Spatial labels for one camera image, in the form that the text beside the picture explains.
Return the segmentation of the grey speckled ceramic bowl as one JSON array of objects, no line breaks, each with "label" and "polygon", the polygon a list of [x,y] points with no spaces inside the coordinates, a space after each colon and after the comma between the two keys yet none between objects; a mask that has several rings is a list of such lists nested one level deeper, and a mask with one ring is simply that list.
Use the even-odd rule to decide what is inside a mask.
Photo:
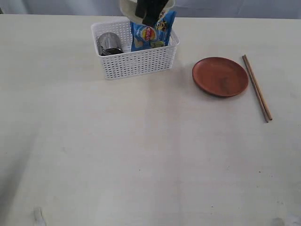
[{"label": "grey speckled ceramic bowl", "polygon": [[[135,9],[136,9],[136,0],[120,0],[119,1],[119,8],[120,11],[124,16],[126,16],[130,21],[143,24],[143,18],[139,18],[135,15]],[[169,0],[162,12],[159,15],[159,20],[164,17],[167,12],[174,7],[175,1]]]}]

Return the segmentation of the blue chips snack bag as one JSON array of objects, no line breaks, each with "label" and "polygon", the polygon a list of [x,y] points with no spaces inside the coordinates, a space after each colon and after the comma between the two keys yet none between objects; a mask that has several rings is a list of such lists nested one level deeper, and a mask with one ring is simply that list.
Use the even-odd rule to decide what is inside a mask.
[{"label": "blue chips snack bag", "polygon": [[169,11],[154,26],[130,22],[132,34],[131,51],[168,46],[175,16],[175,11]]}]

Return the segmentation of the white perforated plastic basket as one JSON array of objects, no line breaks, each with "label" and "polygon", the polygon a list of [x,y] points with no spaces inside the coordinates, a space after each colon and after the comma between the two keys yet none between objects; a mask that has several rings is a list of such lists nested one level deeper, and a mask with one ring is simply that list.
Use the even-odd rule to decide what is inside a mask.
[{"label": "white perforated plastic basket", "polygon": [[[171,31],[169,45],[140,51],[131,51],[132,34],[130,21],[118,17],[114,21],[94,23],[91,25],[95,51],[100,59],[104,76],[107,80],[128,78],[143,74],[169,70],[173,66],[174,57],[180,40],[174,30]],[[121,54],[101,56],[98,51],[98,38],[112,32],[121,40]]]}]

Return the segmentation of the brown wooden plate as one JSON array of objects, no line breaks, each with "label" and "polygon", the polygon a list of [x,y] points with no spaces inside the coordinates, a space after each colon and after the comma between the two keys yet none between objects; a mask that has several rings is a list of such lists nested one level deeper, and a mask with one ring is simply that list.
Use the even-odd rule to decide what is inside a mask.
[{"label": "brown wooden plate", "polygon": [[192,78],[201,90],[217,97],[239,95],[249,83],[245,69],[223,57],[207,57],[195,63]]}]

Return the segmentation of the brown wooden chopstick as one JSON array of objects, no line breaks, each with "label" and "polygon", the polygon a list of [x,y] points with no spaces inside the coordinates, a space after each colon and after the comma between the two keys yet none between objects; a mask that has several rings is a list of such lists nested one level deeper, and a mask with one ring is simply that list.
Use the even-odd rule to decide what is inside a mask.
[{"label": "brown wooden chopstick", "polygon": [[259,92],[258,92],[258,90],[257,90],[257,87],[256,87],[256,85],[255,85],[255,82],[254,82],[254,80],[253,80],[253,77],[252,77],[252,74],[251,74],[251,70],[250,70],[251,68],[250,68],[250,66],[249,66],[249,64],[248,64],[248,62],[247,62],[246,55],[243,55],[243,56],[242,56],[242,59],[243,59],[243,62],[244,62],[244,64],[245,64],[245,67],[246,67],[247,73],[248,73],[248,75],[249,75],[251,84],[252,84],[252,86],[253,86],[254,92],[255,92],[255,94],[256,94],[256,97],[257,97],[259,106],[260,106],[260,108],[261,108],[261,111],[262,111],[264,120],[265,120],[266,123],[268,123],[268,122],[269,122],[269,119],[268,119],[268,116],[267,116],[266,111],[265,111],[265,109],[264,109],[264,105],[263,105],[263,103],[262,103],[262,101],[261,101],[261,98],[260,98]]},{"label": "brown wooden chopstick", "polygon": [[270,112],[270,110],[269,110],[269,107],[268,107],[268,105],[267,105],[267,102],[265,101],[265,99],[264,99],[264,97],[263,97],[262,91],[261,91],[260,86],[259,86],[259,84],[258,84],[258,81],[257,81],[257,79],[256,79],[256,77],[255,77],[255,74],[253,73],[253,70],[252,70],[252,67],[251,67],[251,64],[250,64],[248,58],[247,58],[247,62],[248,62],[248,64],[249,64],[250,68],[251,68],[251,69],[250,69],[250,70],[251,70],[251,74],[252,74],[253,80],[254,80],[254,82],[255,82],[255,85],[256,85],[256,87],[257,87],[257,90],[258,90],[258,92],[259,92],[261,101],[262,101],[262,103],[263,103],[263,105],[264,105],[264,109],[265,109],[265,111],[266,111],[266,114],[267,114],[267,116],[268,116],[268,119],[269,119],[269,121],[272,121],[273,118],[272,118],[271,112]]}]

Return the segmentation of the grey metal cup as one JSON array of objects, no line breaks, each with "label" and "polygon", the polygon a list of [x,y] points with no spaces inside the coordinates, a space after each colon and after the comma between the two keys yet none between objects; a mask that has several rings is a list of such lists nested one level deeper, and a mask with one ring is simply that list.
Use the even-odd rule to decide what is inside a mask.
[{"label": "grey metal cup", "polygon": [[97,47],[99,55],[101,56],[109,56],[123,53],[121,40],[119,36],[112,32],[103,33],[97,39]]}]

